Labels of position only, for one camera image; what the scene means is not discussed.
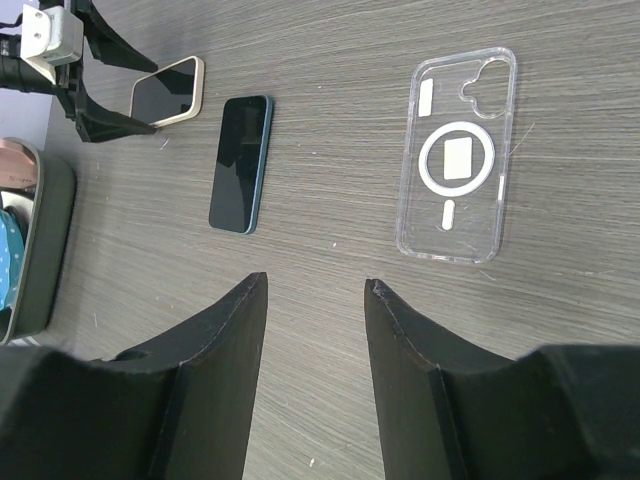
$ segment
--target table surface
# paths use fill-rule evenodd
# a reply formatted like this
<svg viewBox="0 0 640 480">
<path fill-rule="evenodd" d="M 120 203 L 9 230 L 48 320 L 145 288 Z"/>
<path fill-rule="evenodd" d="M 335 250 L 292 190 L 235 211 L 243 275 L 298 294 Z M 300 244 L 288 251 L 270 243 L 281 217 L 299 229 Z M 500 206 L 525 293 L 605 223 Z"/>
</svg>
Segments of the table surface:
<svg viewBox="0 0 640 480">
<path fill-rule="evenodd" d="M 110 357 L 269 274 L 245 478 L 383 478 L 363 318 L 366 278 L 483 347 L 638 342 L 638 4 L 577 0 L 96 1 L 161 65 L 207 65 L 197 118 L 83 145 L 54 105 L 47 149 L 78 192 L 60 292 L 38 338 Z M 492 46 L 517 55 L 500 253 L 477 267 L 394 243 L 411 75 Z M 87 63 L 128 110 L 140 76 Z M 212 230 L 220 120 L 233 96 L 276 101 L 256 233 Z"/>
</svg>

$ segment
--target transparent phone case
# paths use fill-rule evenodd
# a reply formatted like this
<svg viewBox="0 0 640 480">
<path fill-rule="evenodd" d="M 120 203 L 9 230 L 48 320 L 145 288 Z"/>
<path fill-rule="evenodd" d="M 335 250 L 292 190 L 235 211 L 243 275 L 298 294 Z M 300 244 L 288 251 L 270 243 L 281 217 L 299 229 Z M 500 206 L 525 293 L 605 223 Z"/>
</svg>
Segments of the transparent phone case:
<svg viewBox="0 0 640 480">
<path fill-rule="evenodd" d="M 504 62 L 506 77 L 504 88 L 488 91 L 498 109 L 484 112 L 485 99 L 470 87 L 480 86 L 493 62 Z M 506 48 L 429 60 L 416 70 L 396 224 L 403 253 L 482 263 L 498 252 L 516 76 Z"/>
</svg>

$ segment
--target polka dot fabric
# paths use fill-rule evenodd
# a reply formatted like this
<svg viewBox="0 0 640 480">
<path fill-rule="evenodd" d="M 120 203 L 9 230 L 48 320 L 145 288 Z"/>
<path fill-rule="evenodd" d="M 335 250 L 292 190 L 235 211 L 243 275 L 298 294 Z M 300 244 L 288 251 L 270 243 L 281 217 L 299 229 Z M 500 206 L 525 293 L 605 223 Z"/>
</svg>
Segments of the polka dot fabric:
<svg viewBox="0 0 640 480">
<path fill-rule="evenodd" d="M 18 294 L 24 243 L 18 223 L 0 211 L 0 310 L 11 308 Z"/>
</svg>

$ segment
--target white circle on case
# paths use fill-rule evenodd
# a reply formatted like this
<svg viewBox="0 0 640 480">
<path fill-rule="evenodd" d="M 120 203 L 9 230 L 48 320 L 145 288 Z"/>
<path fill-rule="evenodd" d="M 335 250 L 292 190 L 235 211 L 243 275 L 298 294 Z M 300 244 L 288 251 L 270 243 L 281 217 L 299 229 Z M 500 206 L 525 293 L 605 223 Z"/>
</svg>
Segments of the white circle on case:
<svg viewBox="0 0 640 480">
<path fill-rule="evenodd" d="M 480 173 L 478 173 L 478 175 L 469 183 L 460 187 L 443 187 L 437 183 L 433 177 L 431 177 L 429 168 L 427 167 L 427 158 L 429 157 L 429 152 L 436 141 L 438 141 L 443 135 L 455 131 L 468 132 L 471 135 L 478 137 L 478 140 L 482 143 L 482 148 L 484 148 L 484 163 L 482 164 Z M 427 141 L 424 142 L 424 145 L 422 146 L 422 150 L 420 150 L 418 169 L 420 170 L 420 177 L 422 178 L 422 181 L 433 193 L 443 197 L 461 197 L 463 195 L 468 195 L 479 188 L 485 180 L 489 178 L 491 170 L 493 169 L 495 157 L 496 151 L 493 146 L 493 140 L 491 140 L 491 137 L 484 128 L 471 122 L 452 122 L 443 125 L 429 135 L 429 138 L 427 138 Z"/>
</svg>

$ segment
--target black phone screen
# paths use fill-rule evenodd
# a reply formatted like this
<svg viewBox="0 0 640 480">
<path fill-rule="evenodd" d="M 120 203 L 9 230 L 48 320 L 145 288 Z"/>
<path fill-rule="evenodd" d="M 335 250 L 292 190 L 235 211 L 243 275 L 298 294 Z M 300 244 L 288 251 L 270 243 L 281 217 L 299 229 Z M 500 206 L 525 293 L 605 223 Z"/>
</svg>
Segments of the black phone screen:
<svg viewBox="0 0 640 480">
<path fill-rule="evenodd" d="M 266 97 L 229 100 L 224 107 L 209 223 L 251 233 L 262 192 L 270 118 Z"/>
<path fill-rule="evenodd" d="M 190 58 L 140 80 L 133 90 L 131 116 L 156 123 L 189 112 L 193 106 L 196 60 Z"/>
</svg>

